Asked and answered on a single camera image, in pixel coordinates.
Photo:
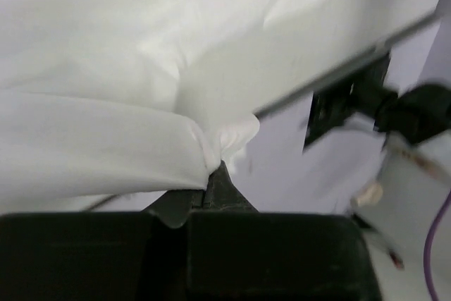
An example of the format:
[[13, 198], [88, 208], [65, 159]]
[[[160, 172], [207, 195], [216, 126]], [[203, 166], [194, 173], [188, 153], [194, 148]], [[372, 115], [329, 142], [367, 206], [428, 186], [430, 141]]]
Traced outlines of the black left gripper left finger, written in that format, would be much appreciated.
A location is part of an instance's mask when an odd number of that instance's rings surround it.
[[1, 217], [2, 300], [186, 300], [187, 236], [198, 190], [142, 211]]

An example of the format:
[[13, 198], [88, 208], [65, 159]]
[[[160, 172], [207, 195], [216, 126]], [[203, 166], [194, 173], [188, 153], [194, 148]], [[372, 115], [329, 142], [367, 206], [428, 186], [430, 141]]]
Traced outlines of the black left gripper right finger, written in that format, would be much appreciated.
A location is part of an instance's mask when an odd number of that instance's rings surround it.
[[190, 300], [381, 300], [361, 231], [345, 216], [263, 213], [225, 165], [188, 219]]

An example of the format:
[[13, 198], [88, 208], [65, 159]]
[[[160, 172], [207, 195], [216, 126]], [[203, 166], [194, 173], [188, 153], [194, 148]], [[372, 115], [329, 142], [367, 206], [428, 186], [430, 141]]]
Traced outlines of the white cartoon print t-shirt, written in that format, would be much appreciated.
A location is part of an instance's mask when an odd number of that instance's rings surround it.
[[203, 188], [363, 0], [1, 0], [1, 210]]

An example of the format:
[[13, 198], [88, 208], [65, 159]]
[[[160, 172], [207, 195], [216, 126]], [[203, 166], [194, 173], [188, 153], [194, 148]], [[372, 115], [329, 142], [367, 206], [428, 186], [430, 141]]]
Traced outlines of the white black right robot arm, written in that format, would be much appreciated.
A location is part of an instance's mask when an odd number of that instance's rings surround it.
[[406, 252], [427, 274], [450, 271], [450, 87], [424, 83], [398, 94], [361, 82], [353, 108], [386, 135], [378, 179], [384, 196], [362, 217]]

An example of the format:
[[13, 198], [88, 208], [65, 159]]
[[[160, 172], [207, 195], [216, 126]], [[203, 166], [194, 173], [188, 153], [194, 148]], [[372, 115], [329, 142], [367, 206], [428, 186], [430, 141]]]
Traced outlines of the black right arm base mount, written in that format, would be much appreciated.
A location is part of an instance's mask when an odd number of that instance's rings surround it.
[[334, 128], [343, 127], [347, 119], [361, 113], [372, 120], [386, 104], [397, 100], [395, 90], [384, 85], [390, 53], [350, 73], [344, 79], [315, 92], [311, 102], [304, 149]]

